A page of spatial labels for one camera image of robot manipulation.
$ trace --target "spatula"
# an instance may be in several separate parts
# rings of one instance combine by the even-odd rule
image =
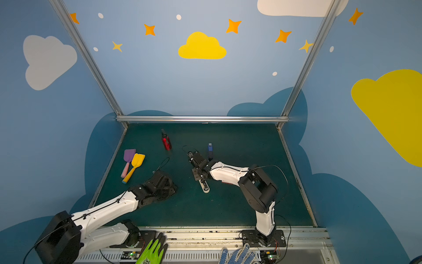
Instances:
[[[138,154],[138,153],[136,153],[135,156],[133,156],[133,159],[132,159],[132,166],[133,166],[133,168],[130,170],[130,172],[123,179],[122,183],[124,183],[124,184],[127,183],[127,181],[130,179],[130,177],[132,176],[132,174],[135,171],[135,169],[138,168],[142,164],[142,162],[143,162],[144,159],[145,159],[145,155],[144,154]]]
[[[131,150],[125,150],[123,159],[127,162],[126,166],[124,167],[124,170],[122,172],[122,178],[126,177],[127,171],[129,170],[129,164],[133,159],[133,156],[135,156],[136,149]]]

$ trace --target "pink handle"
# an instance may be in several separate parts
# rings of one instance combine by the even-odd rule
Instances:
[[[122,172],[122,178],[126,177],[127,171],[129,170],[129,162],[126,163],[126,166],[124,167],[124,170]]]

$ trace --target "green table surface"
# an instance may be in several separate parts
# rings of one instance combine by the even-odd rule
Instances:
[[[161,129],[170,137],[172,150],[165,150]],[[123,193],[128,187],[144,183],[160,163],[178,186],[170,198],[127,213],[107,225],[130,219],[138,226],[255,226],[255,211],[248,205],[239,187],[207,180],[210,192],[204,193],[192,175],[192,165],[182,146],[190,145],[207,158],[207,145],[213,143],[214,159],[225,164],[249,167],[277,165],[289,181],[288,195],[276,205],[275,213],[284,216],[292,226],[312,226],[299,187],[274,124],[130,124],[96,205]],[[126,164],[124,150],[136,149],[145,154],[127,184],[120,177]],[[264,168],[277,184],[276,201],[287,191],[286,180],[276,167]],[[276,224],[286,226],[282,218]]]

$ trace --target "blue dotted glove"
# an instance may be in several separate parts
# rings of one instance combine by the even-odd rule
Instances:
[[[218,264],[259,264],[259,262],[254,261],[254,259],[255,252],[249,250],[249,244],[246,243],[243,248],[233,252],[230,259],[227,248],[223,248],[220,253],[220,260]]]

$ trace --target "yellow star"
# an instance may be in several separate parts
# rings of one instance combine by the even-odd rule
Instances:
[[[75,23],[79,24],[79,21],[76,19],[76,13],[69,14],[69,15],[70,15],[70,17],[72,18],[73,22],[75,22]]]
[[[308,40],[305,40],[305,45],[303,47],[301,47],[299,50],[304,49],[304,50],[306,50],[306,53],[308,53],[308,49],[312,45],[313,45],[313,43],[309,44]]]
[[[279,42],[279,41],[286,43],[287,37],[290,35],[290,33],[291,33],[291,31],[290,32],[284,32],[284,31],[280,30],[280,36],[276,40],[276,43]]]
[[[353,16],[349,19],[350,22],[353,22],[353,25],[356,24],[357,19],[363,14],[363,12],[359,12],[357,9],[354,12]]]
[[[229,28],[226,33],[234,32],[237,34],[237,29],[242,21],[233,22],[229,19]]]
[[[120,52],[122,52],[122,50],[120,49],[120,46],[123,45],[123,44],[117,45],[116,43],[114,43],[114,41],[113,41],[113,44],[114,44],[113,49],[118,49]]]
[[[144,26],[146,28],[145,36],[146,35],[153,35],[153,36],[155,36],[155,33],[154,33],[154,27],[155,26],[147,26],[145,24],[144,24]]]

